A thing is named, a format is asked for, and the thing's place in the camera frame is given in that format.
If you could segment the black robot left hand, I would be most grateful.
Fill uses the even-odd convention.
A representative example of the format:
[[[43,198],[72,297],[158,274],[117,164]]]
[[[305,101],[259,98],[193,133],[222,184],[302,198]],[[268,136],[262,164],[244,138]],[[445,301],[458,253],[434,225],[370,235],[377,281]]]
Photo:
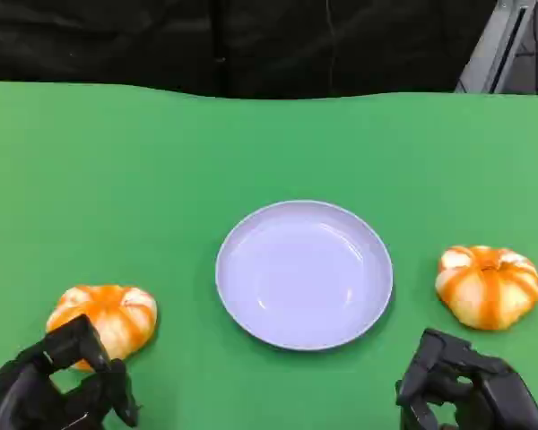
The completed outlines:
[[[63,393],[50,376],[85,361],[93,373]],[[102,429],[109,412],[138,426],[125,363],[108,357],[85,314],[49,332],[0,368],[0,429]]]

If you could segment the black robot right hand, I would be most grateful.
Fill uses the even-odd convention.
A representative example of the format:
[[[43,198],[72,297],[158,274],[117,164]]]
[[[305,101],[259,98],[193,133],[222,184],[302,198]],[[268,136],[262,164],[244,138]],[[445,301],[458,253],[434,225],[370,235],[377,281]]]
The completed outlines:
[[[538,429],[538,405],[520,374],[443,331],[422,333],[395,391],[402,429]]]

